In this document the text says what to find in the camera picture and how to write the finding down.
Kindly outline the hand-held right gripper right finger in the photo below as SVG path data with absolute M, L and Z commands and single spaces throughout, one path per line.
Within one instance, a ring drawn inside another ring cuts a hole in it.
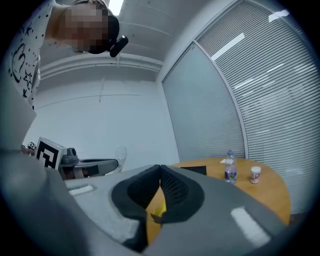
M 285 229 L 268 207 L 223 180 L 162 165 L 156 181 L 166 212 L 147 256 L 245 256 Z

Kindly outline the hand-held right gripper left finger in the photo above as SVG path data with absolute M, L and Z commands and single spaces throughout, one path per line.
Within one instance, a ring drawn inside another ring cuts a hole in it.
M 158 165 L 65 184 L 80 208 L 113 240 L 136 252 L 148 246 L 147 207 L 155 196 Z

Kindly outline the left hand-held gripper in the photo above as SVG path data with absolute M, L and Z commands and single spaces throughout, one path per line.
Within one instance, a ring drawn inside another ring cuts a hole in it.
M 36 146 L 36 158 L 46 168 L 58 171 L 63 180 L 104 176 L 119 166 L 116 159 L 79 159 L 73 147 L 64 147 L 49 139 L 40 137 Z

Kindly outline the small white packet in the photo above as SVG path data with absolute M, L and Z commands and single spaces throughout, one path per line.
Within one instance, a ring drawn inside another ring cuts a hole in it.
M 118 161 L 118 167 L 115 170 L 115 173 L 120 173 L 125 165 L 127 159 L 127 147 L 120 145 L 116 147 L 115 150 L 115 159 Z

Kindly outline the clear plastic water bottle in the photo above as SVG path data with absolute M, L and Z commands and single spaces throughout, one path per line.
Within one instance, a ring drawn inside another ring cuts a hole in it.
M 237 182 L 237 174 L 237 160 L 234 152 L 232 150 L 229 150 L 225 159 L 225 181 L 231 184 L 235 184 Z

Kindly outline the small white jar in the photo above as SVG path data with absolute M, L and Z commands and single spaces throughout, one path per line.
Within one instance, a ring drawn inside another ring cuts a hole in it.
M 261 171 L 262 171 L 262 168 L 260 166 L 251 167 L 250 182 L 252 184 L 257 184 L 260 181 Z

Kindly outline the white dotted shirt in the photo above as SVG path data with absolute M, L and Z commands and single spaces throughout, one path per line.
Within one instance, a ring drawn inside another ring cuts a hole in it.
M 54 3 L 55 0 L 45 0 L 33 11 L 14 36 L 4 59 L 5 78 L 32 109 L 40 82 L 40 49 Z

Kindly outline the round wooden table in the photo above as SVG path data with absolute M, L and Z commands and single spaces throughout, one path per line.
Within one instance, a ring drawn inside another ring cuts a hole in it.
M 284 180 L 293 214 L 311 206 L 320 178 L 320 60 L 274 0 L 235 0 L 197 43 L 229 84 L 248 156 Z

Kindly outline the ceiling light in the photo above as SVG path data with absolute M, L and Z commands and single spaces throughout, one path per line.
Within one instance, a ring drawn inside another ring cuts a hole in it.
M 124 0 L 109 0 L 108 8 L 115 16 L 119 16 L 123 3 Z

